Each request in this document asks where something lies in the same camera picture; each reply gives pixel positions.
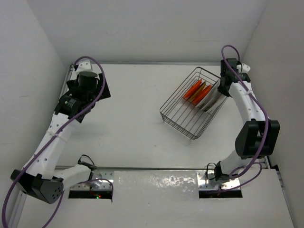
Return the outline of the white green-rimmed plate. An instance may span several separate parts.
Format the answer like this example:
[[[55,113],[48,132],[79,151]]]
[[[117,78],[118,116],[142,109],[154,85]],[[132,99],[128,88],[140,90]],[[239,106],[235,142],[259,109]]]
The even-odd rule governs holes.
[[[220,93],[217,92],[206,104],[205,106],[202,108],[202,110],[204,112],[207,112],[218,100],[221,100],[222,98],[224,98],[225,96]]]
[[[210,101],[210,99],[216,94],[219,84],[220,80],[215,82],[208,94],[196,105],[196,107],[198,107],[199,109],[204,107],[204,105],[206,105]]]

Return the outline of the yellow patterned plate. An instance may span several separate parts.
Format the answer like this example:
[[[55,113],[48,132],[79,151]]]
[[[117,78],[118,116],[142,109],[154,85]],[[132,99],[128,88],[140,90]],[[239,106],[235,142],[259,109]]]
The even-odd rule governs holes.
[[[190,96],[189,101],[192,103],[193,100],[199,95],[199,93],[205,88],[206,86],[206,81],[203,82],[198,89]]]

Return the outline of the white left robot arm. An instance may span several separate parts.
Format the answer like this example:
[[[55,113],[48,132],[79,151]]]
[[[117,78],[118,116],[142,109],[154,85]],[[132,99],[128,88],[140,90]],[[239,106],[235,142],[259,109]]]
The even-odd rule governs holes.
[[[82,57],[74,64],[76,79],[68,80],[68,90],[60,97],[38,148],[22,170],[14,170],[11,180],[25,194],[53,204],[66,189],[91,179],[96,167],[84,161],[56,171],[58,159],[72,132],[82,123],[96,102],[109,98],[104,76],[93,71],[93,59]]]

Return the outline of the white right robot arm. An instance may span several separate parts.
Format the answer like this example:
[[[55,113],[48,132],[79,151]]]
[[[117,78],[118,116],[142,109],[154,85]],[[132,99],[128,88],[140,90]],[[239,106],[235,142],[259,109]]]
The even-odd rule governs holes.
[[[241,115],[243,127],[235,139],[234,151],[219,161],[214,169],[216,181],[238,178],[243,168],[248,170],[257,159],[273,153],[280,131],[277,120],[271,120],[260,107],[251,87],[248,67],[235,58],[221,60],[218,91],[232,97]]]

